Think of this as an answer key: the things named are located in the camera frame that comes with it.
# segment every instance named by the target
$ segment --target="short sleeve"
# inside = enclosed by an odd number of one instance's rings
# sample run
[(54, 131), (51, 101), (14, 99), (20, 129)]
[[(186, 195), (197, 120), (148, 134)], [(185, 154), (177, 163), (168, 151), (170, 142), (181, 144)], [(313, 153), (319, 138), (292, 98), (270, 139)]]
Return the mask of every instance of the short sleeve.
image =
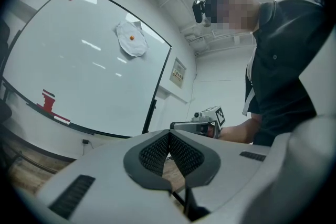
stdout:
[(259, 105), (256, 100), (252, 82), (249, 81), (247, 73), (245, 73), (245, 106), (243, 109), (243, 115), (247, 116), (247, 112), (260, 114)]

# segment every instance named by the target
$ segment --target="man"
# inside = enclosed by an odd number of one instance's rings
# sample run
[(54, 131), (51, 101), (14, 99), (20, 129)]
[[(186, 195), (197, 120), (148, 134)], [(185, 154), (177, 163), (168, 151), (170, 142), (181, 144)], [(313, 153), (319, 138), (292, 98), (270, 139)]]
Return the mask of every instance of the man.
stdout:
[(299, 75), (331, 31), (322, 0), (206, 0), (193, 10), (198, 23), (202, 16), (212, 28), (253, 32), (257, 42), (245, 76), (243, 114), (251, 118), (222, 128), (220, 139), (271, 146), (316, 115)]

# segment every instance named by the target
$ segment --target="wooden floor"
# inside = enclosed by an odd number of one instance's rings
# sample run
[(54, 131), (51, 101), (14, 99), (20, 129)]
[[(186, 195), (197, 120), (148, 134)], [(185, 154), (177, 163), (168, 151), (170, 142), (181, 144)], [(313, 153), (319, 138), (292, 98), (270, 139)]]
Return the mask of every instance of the wooden floor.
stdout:
[[(4, 141), (4, 153), (9, 158), (13, 158), (16, 155), (14, 151), (20, 152), (33, 162), (38, 163), (55, 173), (61, 171), (64, 167), (70, 164), (70, 162), (61, 161), (39, 153), (10, 137), (2, 137), (2, 139)], [(14, 186), (23, 188), (31, 194), (35, 194), (43, 184), (53, 176), (53, 174), (36, 167), (22, 158), (18, 158), (10, 166), (7, 171), (7, 176)], [(175, 162), (171, 159), (168, 159), (165, 162), (162, 177), (171, 182), (173, 191), (181, 189), (184, 186), (184, 177), (177, 168)], [(173, 196), (172, 200), (182, 211), (183, 207)]]

